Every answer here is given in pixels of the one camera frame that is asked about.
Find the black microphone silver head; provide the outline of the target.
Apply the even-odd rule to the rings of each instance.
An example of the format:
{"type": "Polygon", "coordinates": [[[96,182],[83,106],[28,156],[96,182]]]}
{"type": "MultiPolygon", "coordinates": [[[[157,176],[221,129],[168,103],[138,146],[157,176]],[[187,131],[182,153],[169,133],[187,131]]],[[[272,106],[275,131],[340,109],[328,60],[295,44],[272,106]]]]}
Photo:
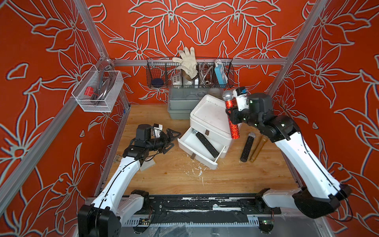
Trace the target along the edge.
{"type": "Polygon", "coordinates": [[[252,149],[252,146],[253,146],[255,138],[256,138],[256,134],[254,132],[250,132],[248,134],[245,146],[244,146],[242,154],[240,156],[240,161],[241,162],[245,163],[245,162],[248,161],[249,154],[251,152],[251,149],[252,149]]]}

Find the gold microphone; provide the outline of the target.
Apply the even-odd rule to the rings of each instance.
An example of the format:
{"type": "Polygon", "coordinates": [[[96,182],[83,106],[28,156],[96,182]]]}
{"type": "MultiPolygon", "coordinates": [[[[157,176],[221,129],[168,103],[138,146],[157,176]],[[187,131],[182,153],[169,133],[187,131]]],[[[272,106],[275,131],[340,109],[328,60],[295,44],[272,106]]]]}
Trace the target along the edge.
{"type": "Polygon", "coordinates": [[[261,136],[261,138],[260,138],[260,140],[259,140],[259,143],[258,143],[256,149],[254,150],[253,154],[252,154],[251,157],[250,157],[250,162],[253,163],[253,162],[257,159],[257,157],[258,157],[258,155],[260,154],[260,152],[261,152],[263,146],[264,146],[268,141],[269,141],[269,138],[268,138],[267,136],[265,136],[265,135],[262,135],[262,136],[261,136]]]}

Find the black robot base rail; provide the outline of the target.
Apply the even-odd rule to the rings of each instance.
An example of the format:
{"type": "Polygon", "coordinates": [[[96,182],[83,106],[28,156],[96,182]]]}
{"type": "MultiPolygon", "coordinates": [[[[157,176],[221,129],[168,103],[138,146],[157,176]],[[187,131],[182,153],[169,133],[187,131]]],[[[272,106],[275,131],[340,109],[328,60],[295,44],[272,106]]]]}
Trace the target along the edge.
{"type": "Polygon", "coordinates": [[[278,207],[264,206],[255,194],[151,195],[148,207],[134,214],[125,226],[257,226],[281,213],[278,207]]]}

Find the red glitter microphone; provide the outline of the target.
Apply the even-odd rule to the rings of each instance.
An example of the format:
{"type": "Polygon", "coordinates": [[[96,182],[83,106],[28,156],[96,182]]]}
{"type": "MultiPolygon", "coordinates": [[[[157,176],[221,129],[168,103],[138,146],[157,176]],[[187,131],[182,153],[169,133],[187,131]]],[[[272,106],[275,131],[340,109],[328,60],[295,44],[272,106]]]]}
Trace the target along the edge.
{"type": "Polygon", "coordinates": [[[231,138],[232,139],[239,139],[240,134],[239,134],[239,128],[237,124],[233,124],[231,120],[231,115],[232,115],[232,110],[234,107],[233,103],[233,93],[229,90],[224,91],[223,93],[223,100],[226,105],[226,113],[228,116],[228,121],[229,121],[229,126],[230,126],[230,131],[231,131],[231,138]]]}

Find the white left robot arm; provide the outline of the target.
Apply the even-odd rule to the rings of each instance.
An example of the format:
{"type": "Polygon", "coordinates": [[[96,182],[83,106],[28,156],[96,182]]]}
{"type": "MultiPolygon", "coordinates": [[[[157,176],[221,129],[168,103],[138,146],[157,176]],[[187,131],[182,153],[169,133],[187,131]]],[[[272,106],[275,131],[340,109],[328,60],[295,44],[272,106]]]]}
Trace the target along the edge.
{"type": "Polygon", "coordinates": [[[118,237],[122,227],[138,211],[149,207],[149,193],[135,190],[122,201],[123,195],[141,166],[158,154],[166,154],[181,136],[160,124],[140,124],[135,138],[124,150],[120,165],[103,191],[78,211],[80,237],[118,237]]]}

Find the white drawer cabinet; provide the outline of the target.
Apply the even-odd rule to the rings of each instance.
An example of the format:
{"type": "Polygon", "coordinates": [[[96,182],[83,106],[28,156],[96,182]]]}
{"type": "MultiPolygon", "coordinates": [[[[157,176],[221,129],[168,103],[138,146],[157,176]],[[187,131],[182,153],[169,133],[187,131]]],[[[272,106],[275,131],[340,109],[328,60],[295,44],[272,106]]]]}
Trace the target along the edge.
{"type": "Polygon", "coordinates": [[[183,151],[212,170],[217,169],[218,159],[226,156],[233,142],[225,102],[209,94],[191,111],[190,128],[178,139],[183,151]],[[219,154],[216,157],[196,137],[196,132],[203,134],[217,150],[219,154]]]}

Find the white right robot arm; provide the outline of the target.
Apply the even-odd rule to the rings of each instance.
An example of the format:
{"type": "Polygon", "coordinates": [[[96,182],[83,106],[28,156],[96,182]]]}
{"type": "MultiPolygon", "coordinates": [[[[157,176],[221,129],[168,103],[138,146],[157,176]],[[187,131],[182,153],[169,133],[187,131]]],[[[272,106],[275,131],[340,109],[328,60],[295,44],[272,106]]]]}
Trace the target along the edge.
{"type": "Polygon", "coordinates": [[[292,191],[264,189],[259,193],[259,200],[270,208],[297,209],[312,219],[336,211],[343,200],[348,200],[351,187],[341,184],[328,172],[291,117],[275,114],[268,94],[246,94],[243,91],[241,87],[223,94],[232,138],[238,138],[241,123],[255,127],[281,150],[305,183],[292,191]]]}

